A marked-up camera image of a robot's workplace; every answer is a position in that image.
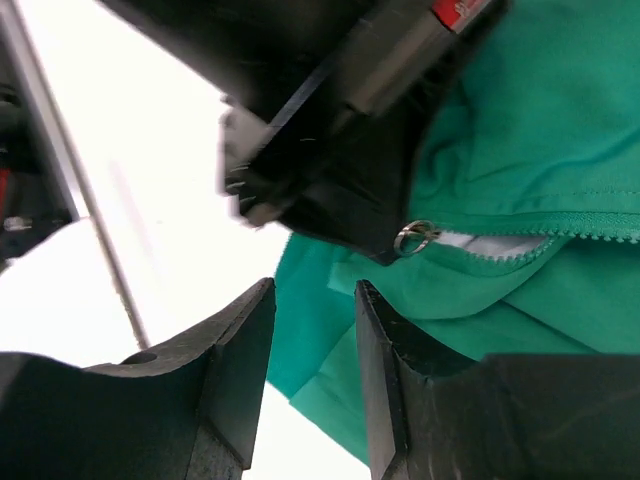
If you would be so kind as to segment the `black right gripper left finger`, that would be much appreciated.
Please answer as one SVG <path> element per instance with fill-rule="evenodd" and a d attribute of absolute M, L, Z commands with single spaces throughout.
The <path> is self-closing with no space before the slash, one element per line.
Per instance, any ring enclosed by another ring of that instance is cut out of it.
<path fill-rule="evenodd" d="M 119 364 L 1 357 L 5 479 L 238 479 L 252 463 L 275 318 L 264 278 Z"/>

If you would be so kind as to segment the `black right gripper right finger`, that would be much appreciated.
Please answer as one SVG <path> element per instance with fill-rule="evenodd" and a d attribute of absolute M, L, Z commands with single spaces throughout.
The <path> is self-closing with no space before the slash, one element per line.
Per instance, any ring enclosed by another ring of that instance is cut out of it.
<path fill-rule="evenodd" d="M 356 336 L 375 479 L 635 479 L 635 355 L 473 361 L 399 315 L 369 282 Z"/>

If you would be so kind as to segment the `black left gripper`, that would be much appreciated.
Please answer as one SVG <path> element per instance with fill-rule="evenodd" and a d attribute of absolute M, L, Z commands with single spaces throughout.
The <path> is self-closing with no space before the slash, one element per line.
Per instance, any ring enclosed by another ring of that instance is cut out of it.
<path fill-rule="evenodd" d="M 418 141 L 506 1 L 111 1 L 231 104 L 224 188 L 382 265 L 407 219 Z"/>

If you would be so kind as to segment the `green zip-up jacket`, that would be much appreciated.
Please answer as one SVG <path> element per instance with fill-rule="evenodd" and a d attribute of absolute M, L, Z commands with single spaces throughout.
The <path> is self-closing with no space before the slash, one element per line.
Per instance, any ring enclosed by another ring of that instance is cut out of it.
<path fill-rule="evenodd" d="M 418 151 L 409 216 L 436 229 L 381 266 L 290 237 L 268 381 L 360 461 L 357 281 L 460 354 L 639 350 L 639 5 L 517 1 Z"/>

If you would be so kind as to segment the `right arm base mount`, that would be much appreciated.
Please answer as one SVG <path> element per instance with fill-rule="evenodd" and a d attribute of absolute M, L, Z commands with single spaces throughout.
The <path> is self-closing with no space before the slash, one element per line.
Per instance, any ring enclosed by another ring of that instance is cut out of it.
<path fill-rule="evenodd" d="M 73 216 L 50 166 L 5 48 L 1 49 L 1 268 L 24 256 Z"/>

